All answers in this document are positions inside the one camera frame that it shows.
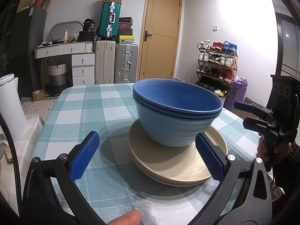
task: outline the plaid tablecloth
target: plaid tablecloth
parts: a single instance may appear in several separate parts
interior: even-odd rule
[[[144,225],[184,225],[201,210],[219,182],[210,178],[192,187],[158,183],[134,164],[128,147],[128,130],[138,118],[132,98],[133,84],[76,86],[62,92],[53,106],[33,156],[55,159],[69,153],[90,131],[100,135],[100,146],[84,175],[75,183],[95,212],[107,223],[137,209]],[[224,137],[229,153],[253,160],[259,136],[245,130],[242,119],[223,109],[214,126]],[[62,207],[71,213],[55,179]],[[238,182],[224,212],[231,209]]]
[[[44,124],[44,120],[39,114],[28,114],[25,116],[29,123],[28,131],[23,138],[14,142],[19,162],[22,194],[31,156]],[[2,134],[0,134],[0,140],[8,144],[5,136]],[[18,214],[14,166],[13,164],[7,164],[5,155],[0,160],[0,191],[10,207]]]

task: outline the hand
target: hand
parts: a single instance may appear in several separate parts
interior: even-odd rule
[[[121,217],[112,220],[108,225],[139,225],[141,214],[137,210],[132,210]]]
[[[257,154],[256,157],[260,157],[264,162],[267,162],[269,160],[269,157],[267,155],[267,147],[264,143],[262,134],[259,133],[261,137],[258,141],[258,147],[257,147]],[[280,146],[277,146],[274,148],[274,153],[276,154],[276,159],[274,164],[280,163],[288,154],[291,148],[291,143],[286,142],[281,144]]]

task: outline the beige plate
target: beige plate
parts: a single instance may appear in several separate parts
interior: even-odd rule
[[[152,175],[150,172],[148,172],[147,170],[145,170],[139,163],[137,160],[135,160],[135,158],[133,157],[133,155],[130,153],[134,163],[137,165],[137,167],[144,173],[146,174],[149,178],[152,178],[153,180],[159,182],[159,183],[162,183],[164,185],[169,185],[169,186],[175,186],[175,187],[187,187],[187,186],[193,186],[193,185],[197,185],[197,184],[200,184],[201,182],[198,182],[198,183],[193,183],[193,184],[177,184],[177,183],[171,183],[171,182],[168,182],[166,180],[162,180],[158,177],[155,177],[154,175]]]
[[[212,126],[205,132],[211,142],[227,154],[227,145]],[[168,147],[152,140],[137,119],[129,130],[129,148],[135,161],[156,179],[175,184],[195,184],[211,177],[195,143]]]

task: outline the door frame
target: door frame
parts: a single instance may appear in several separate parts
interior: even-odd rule
[[[146,15],[147,15],[147,9],[148,9],[148,2],[149,0],[145,0],[145,6],[144,6],[144,13],[143,13],[143,21],[142,21],[142,29],[141,29],[141,37],[139,40],[139,56],[137,60],[137,71],[136,71],[136,77],[138,80],[140,80],[140,71],[141,71],[141,62],[142,62],[142,50],[143,50],[143,43],[144,43],[144,33],[145,33],[145,24],[146,24]],[[175,70],[175,63],[177,59],[177,51],[178,51],[178,43],[179,43],[179,33],[180,33],[180,24],[181,24],[181,11],[182,11],[182,0],[180,0],[180,8],[179,8],[179,23],[178,23],[178,32],[177,32],[177,40],[176,40],[176,56],[174,57],[173,62],[173,72],[172,76],[174,77],[174,70]]]
[[[291,24],[294,24],[295,26],[297,26],[297,24],[296,24],[295,20],[290,16],[287,16],[287,15],[282,14],[282,13],[277,13],[277,12],[275,12],[275,15],[276,15],[277,32],[278,32],[278,55],[277,55],[277,65],[276,65],[275,74],[276,75],[281,75],[282,60],[283,60],[283,38],[284,38],[281,21],[282,20],[287,21]]]

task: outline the blue bowl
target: blue bowl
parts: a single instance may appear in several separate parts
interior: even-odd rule
[[[205,132],[214,119],[184,119],[154,111],[135,100],[139,121],[156,142],[170,147],[187,146],[199,132]]]
[[[184,119],[211,119],[211,118],[216,118],[220,115],[221,111],[219,111],[218,113],[214,113],[214,114],[208,114],[208,115],[194,115],[194,114],[187,114],[187,113],[181,113],[181,112],[175,112],[175,111],[171,111],[171,110],[167,110],[158,106],[155,106],[147,101],[144,101],[142,98],[140,98],[137,94],[135,94],[134,92],[132,93],[132,97],[135,101],[139,101],[141,104],[143,104],[144,106],[163,113],[163,114],[167,114],[169,116],[172,117],[178,117],[178,118],[184,118]]]
[[[133,92],[155,106],[180,113],[209,115],[218,113],[223,107],[214,93],[178,80],[140,80],[133,85]]]

